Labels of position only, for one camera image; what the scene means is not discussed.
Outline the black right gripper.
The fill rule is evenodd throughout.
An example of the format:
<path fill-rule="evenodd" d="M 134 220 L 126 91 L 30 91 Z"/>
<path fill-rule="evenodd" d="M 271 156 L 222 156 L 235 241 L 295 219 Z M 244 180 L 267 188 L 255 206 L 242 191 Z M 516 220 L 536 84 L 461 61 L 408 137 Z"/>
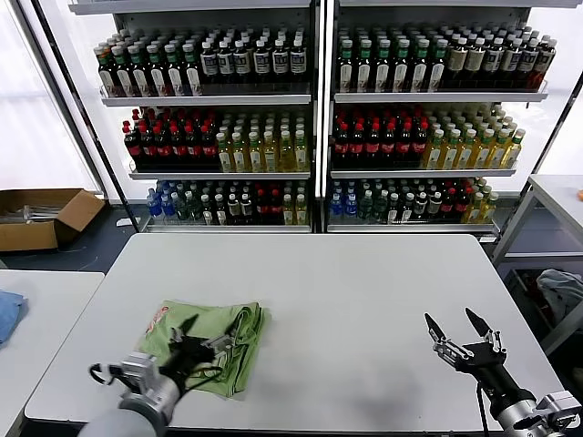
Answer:
<path fill-rule="evenodd" d="M 442 360 L 455 361 L 457 371 L 470 374 L 477 380 L 486 392 L 491 411 L 503 411 L 520 401 L 534 401 L 534 394 L 520 388 L 504 366 L 506 347 L 501 332 L 493 330 L 471 309 L 465 308 L 465 314 L 484 342 L 459 346 L 445 335 L 429 313 L 425 313 L 428 333 L 434 341 L 433 350 Z"/>

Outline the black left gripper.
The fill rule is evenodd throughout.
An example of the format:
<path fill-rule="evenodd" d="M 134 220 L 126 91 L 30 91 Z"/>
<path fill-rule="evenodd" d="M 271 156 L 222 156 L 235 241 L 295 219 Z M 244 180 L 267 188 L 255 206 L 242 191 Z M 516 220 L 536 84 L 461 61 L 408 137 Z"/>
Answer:
<path fill-rule="evenodd" d="M 240 336 L 241 318 L 237 318 L 208 338 L 189 336 L 199 315 L 185 319 L 177 328 L 171 329 L 169 340 L 169 358 L 159 367 L 159 373 L 173 381 L 186 381 L 192 374 L 202 371 L 218 371 L 212 363 L 216 354 L 232 350 Z"/>

